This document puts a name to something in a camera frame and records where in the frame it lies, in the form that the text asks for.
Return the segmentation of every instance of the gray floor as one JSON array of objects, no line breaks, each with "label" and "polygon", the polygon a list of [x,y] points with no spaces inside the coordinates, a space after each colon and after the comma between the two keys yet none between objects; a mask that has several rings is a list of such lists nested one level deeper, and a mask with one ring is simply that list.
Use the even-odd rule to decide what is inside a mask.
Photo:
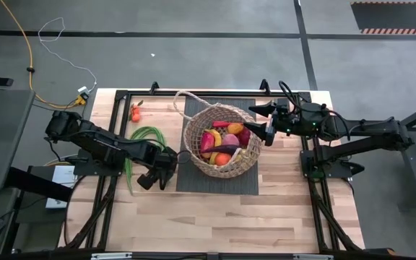
[{"label": "gray floor", "polygon": [[[27,30],[62,16],[68,30],[134,32],[296,33],[292,0],[7,0]],[[349,1],[302,0],[308,33],[358,33]],[[60,29],[52,25],[50,29]],[[16,30],[0,6],[0,29]],[[45,99],[68,103],[93,80],[47,53],[30,38],[37,72],[34,88]],[[345,118],[404,118],[416,110],[416,41],[311,40],[319,90],[331,92],[334,108]],[[99,87],[149,87],[153,81],[171,88],[256,89],[261,79],[273,88],[286,81],[308,90],[299,40],[206,38],[61,38],[53,51],[90,68]],[[0,77],[27,89],[27,49],[22,38],[0,36]],[[87,115],[92,103],[88,105]],[[43,141],[51,112],[33,108],[14,165],[42,165],[54,159]],[[61,155],[71,144],[57,144]],[[368,248],[391,247],[416,256],[416,212],[400,212],[409,196],[408,179],[397,152],[355,156],[366,171],[354,178],[355,199]],[[55,232],[39,223],[24,227],[18,245],[27,250],[51,248]]]}]

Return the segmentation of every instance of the pink fruit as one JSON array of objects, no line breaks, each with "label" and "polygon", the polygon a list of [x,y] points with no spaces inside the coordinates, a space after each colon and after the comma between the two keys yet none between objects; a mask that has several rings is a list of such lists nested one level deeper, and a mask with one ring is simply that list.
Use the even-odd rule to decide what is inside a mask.
[{"label": "pink fruit", "polygon": [[237,137],[238,141],[243,146],[248,146],[248,142],[250,141],[251,132],[246,127],[243,127],[242,132],[240,132]]},{"label": "pink fruit", "polygon": [[234,134],[226,134],[222,139],[222,145],[240,145],[238,143],[238,138]]},{"label": "pink fruit", "polygon": [[[200,152],[212,148],[215,145],[215,137],[210,133],[203,133],[201,136]],[[205,159],[211,157],[211,152],[202,153],[201,156]]]}]

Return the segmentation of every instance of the basket handle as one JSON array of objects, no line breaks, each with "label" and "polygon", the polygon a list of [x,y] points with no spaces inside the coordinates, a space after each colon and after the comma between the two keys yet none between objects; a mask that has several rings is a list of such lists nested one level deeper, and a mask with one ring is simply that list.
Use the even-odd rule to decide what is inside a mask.
[{"label": "basket handle", "polygon": [[202,100],[200,97],[195,96],[194,94],[190,93],[189,91],[179,90],[179,91],[176,93],[176,95],[174,96],[174,99],[173,99],[173,106],[174,106],[174,109],[176,109],[176,112],[178,112],[181,116],[183,116],[183,117],[184,117],[185,119],[187,119],[187,120],[192,120],[192,117],[187,116],[186,114],[184,114],[184,112],[182,112],[181,110],[179,110],[178,105],[176,105],[176,99],[178,98],[178,96],[179,96],[180,94],[185,94],[185,95],[191,96],[191,97],[193,97],[195,100],[199,101],[200,103],[204,104],[204,105],[205,105],[205,106],[207,106],[207,107],[213,106],[212,104],[208,103],[208,102],[207,102],[207,101],[205,101],[205,100]]}]

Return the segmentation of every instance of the wooden tabletop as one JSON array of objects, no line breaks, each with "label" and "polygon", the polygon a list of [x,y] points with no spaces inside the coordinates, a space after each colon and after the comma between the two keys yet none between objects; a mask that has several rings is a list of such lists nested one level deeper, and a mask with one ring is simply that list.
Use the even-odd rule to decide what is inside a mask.
[{"label": "wooden tabletop", "polygon": [[[108,129],[116,89],[97,90],[91,121]],[[327,91],[312,91],[314,103],[332,101]],[[271,100],[256,97],[256,104]],[[133,97],[143,100],[142,119],[129,122],[126,137],[142,126],[156,126],[168,146],[176,152],[181,145],[183,118],[175,112],[173,97]],[[185,97],[178,107],[184,108]],[[267,118],[258,116],[262,123]],[[121,115],[118,115],[116,133]],[[201,194],[176,191],[173,176],[164,191],[154,185],[145,191],[136,182],[147,170],[134,164],[133,194],[126,176],[119,179],[108,234],[108,251],[232,252],[232,253],[315,253],[318,252],[311,199],[298,161],[300,138],[277,133],[271,147],[262,147],[259,157],[259,195]],[[68,237],[79,232],[92,211],[98,177],[86,177],[72,197],[67,217]],[[363,248],[358,214],[347,183],[329,179],[334,216],[354,242]],[[102,219],[99,220],[100,232]],[[328,225],[323,221],[327,245]]]}]

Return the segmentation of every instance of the eggplant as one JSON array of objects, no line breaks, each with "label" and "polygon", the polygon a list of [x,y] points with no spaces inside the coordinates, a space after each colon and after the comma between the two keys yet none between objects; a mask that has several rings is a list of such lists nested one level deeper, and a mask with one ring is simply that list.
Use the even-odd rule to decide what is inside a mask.
[{"label": "eggplant", "polygon": [[201,151],[202,153],[206,153],[206,152],[222,152],[222,153],[226,153],[229,155],[233,155],[235,154],[235,151],[237,151],[239,147],[238,145],[233,145],[233,144],[225,144],[225,145],[220,145],[217,147],[212,147],[209,149],[206,149],[205,151]]}]

